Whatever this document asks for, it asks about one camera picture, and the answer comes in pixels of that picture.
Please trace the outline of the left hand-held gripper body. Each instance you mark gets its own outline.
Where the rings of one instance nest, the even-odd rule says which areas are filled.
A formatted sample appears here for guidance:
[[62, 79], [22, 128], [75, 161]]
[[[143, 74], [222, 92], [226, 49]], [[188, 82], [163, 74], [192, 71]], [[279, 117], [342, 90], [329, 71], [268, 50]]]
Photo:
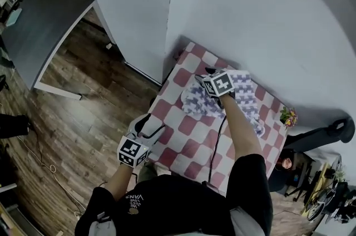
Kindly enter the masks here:
[[121, 138], [117, 148], [117, 159], [120, 163], [135, 168], [145, 161], [151, 154], [153, 146], [164, 133], [164, 125], [160, 126], [151, 135], [147, 136], [130, 128]]

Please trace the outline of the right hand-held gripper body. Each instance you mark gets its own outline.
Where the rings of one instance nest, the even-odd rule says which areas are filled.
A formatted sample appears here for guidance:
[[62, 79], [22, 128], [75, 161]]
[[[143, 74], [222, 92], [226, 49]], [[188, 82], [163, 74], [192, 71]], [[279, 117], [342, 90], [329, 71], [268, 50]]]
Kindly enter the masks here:
[[229, 95], [235, 99], [235, 85], [227, 70], [217, 70], [204, 77], [204, 87], [208, 96], [214, 99], [219, 107], [223, 107], [221, 96]]

